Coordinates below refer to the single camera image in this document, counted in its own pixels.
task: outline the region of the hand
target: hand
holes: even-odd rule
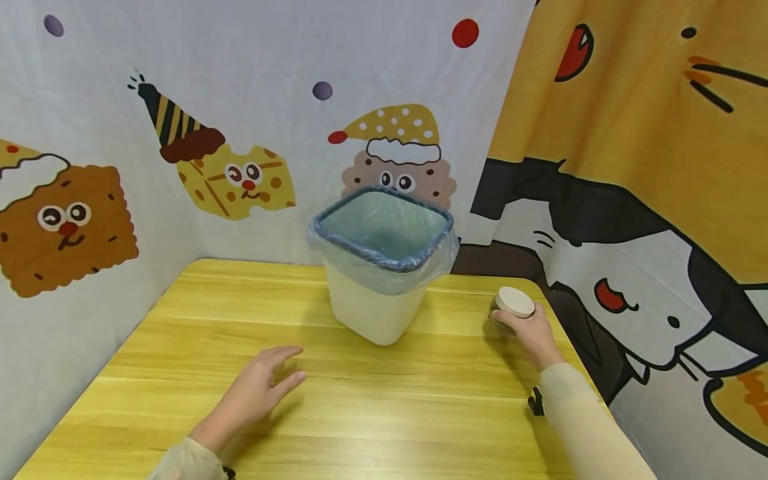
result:
[[[192,429],[190,437],[219,455],[243,427],[257,422],[306,378],[295,372],[277,385],[273,371],[303,351],[300,346],[277,346],[264,350],[243,368],[214,410]]]
[[[494,310],[493,319],[513,329],[520,342],[528,352],[531,363],[539,372],[547,368],[565,363],[563,354],[554,342],[552,327],[549,325],[544,307],[539,302],[534,302],[535,310],[528,318],[520,318],[506,310]]]

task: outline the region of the wooden table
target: wooden table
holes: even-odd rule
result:
[[[239,479],[572,478],[528,407],[538,374],[486,320],[503,285],[547,306],[583,372],[527,280],[444,276],[400,341],[381,347],[334,320],[320,267],[197,261],[16,478],[144,478],[251,356],[281,344],[306,347],[308,379],[222,455]]]

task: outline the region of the left hand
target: left hand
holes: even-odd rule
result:
[[[214,410],[190,432],[190,437],[216,455],[243,427],[257,422],[306,379],[295,372],[273,386],[273,371],[303,351],[300,346],[264,350],[243,368]]]

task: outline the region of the white wastebasket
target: white wastebasket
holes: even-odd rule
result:
[[[429,282],[451,269],[452,227],[447,211],[378,186],[324,210],[310,240],[323,252],[333,315],[373,343],[396,342]]]

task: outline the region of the bin rim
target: bin rim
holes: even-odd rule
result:
[[[443,227],[442,232],[440,232],[440,234],[437,235],[435,239],[426,248],[424,248],[423,250],[420,250],[416,255],[406,257],[402,260],[395,260],[386,255],[383,255],[380,252],[371,250],[369,248],[365,248],[363,245],[360,245],[356,241],[347,240],[335,233],[330,233],[323,226],[322,224],[323,220],[325,220],[329,215],[339,210],[341,207],[344,207],[345,205],[352,202],[358,197],[361,197],[365,194],[375,193],[375,192],[397,197],[401,200],[405,200],[412,204],[419,205],[420,207],[423,207],[427,210],[431,210],[437,213],[441,217],[445,218],[445,226]],[[429,258],[435,252],[435,250],[437,250],[438,245],[443,241],[443,239],[445,239],[450,234],[451,229],[453,228],[453,216],[447,210],[444,210],[440,207],[436,207],[435,205],[431,205],[423,200],[412,197],[410,195],[406,195],[404,193],[398,192],[397,190],[394,190],[392,188],[383,187],[381,185],[369,185],[368,187],[363,187],[357,190],[356,192],[344,197],[343,199],[339,200],[338,202],[334,203],[330,207],[320,212],[312,220],[310,228],[313,232],[315,232],[315,234],[318,237],[326,240],[327,242],[333,245],[336,245],[338,248],[341,248],[342,250],[345,250],[346,252],[351,253],[352,255],[358,258],[365,260],[368,263],[371,263],[374,266],[378,266],[383,268],[384,270],[388,270],[390,272],[395,272],[395,273],[410,273],[421,268],[424,265],[424,263],[426,263],[426,261],[429,260]]]

